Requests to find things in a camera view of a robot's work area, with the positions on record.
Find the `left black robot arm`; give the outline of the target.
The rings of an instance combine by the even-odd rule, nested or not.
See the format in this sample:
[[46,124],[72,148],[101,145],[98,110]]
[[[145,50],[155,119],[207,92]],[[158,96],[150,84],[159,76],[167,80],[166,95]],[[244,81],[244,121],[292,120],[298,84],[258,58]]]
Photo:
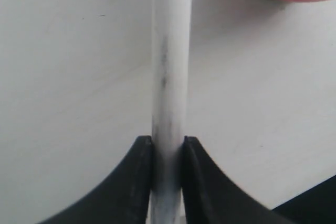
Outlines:
[[[46,223],[145,223],[153,160],[151,137],[137,137],[97,187]],[[268,209],[231,181],[193,136],[182,144],[181,175],[187,223],[335,223],[334,177]]]

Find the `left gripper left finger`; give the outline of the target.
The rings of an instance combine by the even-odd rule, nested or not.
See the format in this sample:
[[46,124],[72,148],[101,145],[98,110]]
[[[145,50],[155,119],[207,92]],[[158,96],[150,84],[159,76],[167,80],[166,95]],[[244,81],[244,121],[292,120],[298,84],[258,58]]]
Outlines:
[[91,192],[44,223],[146,223],[153,144],[139,136],[119,165]]

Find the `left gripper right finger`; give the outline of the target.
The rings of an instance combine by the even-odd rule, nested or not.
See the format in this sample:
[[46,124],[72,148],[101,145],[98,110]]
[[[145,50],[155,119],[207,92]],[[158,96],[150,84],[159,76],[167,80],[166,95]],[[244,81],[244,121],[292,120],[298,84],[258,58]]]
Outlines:
[[184,140],[181,169],[187,223],[286,223],[233,183],[196,137]]

